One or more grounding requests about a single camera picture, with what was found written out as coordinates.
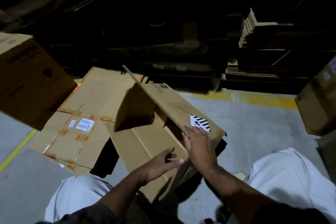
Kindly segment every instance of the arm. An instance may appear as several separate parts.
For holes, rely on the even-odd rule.
[[[183,163],[182,159],[173,159],[176,158],[176,154],[173,151],[174,148],[167,149],[143,166],[132,171],[117,186],[102,197],[97,204],[107,205],[115,217],[121,220],[129,203],[141,186],[159,178],[167,171],[179,167]]]
[[[191,162],[221,195],[238,222],[251,223],[258,209],[277,203],[220,167],[215,149],[203,129],[185,129],[189,138],[183,134],[183,139]]]

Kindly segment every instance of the cardboard box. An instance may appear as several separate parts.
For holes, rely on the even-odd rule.
[[[170,170],[140,189],[149,202],[164,197],[197,172],[183,145],[184,126],[203,127],[214,147],[226,134],[165,83],[135,83],[126,93],[115,122],[106,123],[129,172],[171,147],[175,147],[177,158],[185,160],[178,170]]]
[[[336,183],[336,129],[316,141],[330,180]]]
[[[41,130],[76,83],[31,35],[0,32],[0,110]]]
[[[336,56],[295,101],[309,134],[323,136],[336,128]]]
[[[77,175],[90,172],[99,158],[105,158],[100,155],[110,138],[105,124],[114,123],[124,95],[133,84],[125,72],[93,67],[48,120],[30,149],[53,158]]]

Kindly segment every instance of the hand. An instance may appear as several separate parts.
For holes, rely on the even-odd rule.
[[[204,175],[204,172],[218,167],[215,149],[207,133],[198,127],[184,127],[187,136],[182,132],[185,148],[189,158],[197,170]]]
[[[142,186],[159,178],[169,170],[179,167],[184,162],[183,159],[173,159],[177,157],[177,155],[173,153],[174,150],[175,148],[173,147],[163,151],[137,169]]]

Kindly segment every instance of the concrete floor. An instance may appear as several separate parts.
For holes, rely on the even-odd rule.
[[[246,96],[245,92],[230,90],[224,90],[223,94],[226,97],[221,99],[218,97],[220,94],[207,97],[181,93],[227,132],[226,149],[218,157],[219,164],[227,171],[248,175],[252,164],[259,158],[293,147],[328,177],[316,151],[317,137],[306,133],[299,112],[293,108],[292,96],[258,93]],[[0,164],[30,131],[28,126],[0,113]],[[28,150],[28,146],[29,143],[0,173],[0,223],[42,220],[45,207],[61,180],[72,176],[69,169]],[[106,180],[115,186],[126,175],[126,168],[119,159]],[[215,219],[220,204],[202,179],[195,191],[179,203],[177,216],[185,224],[200,223],[205,218]]]

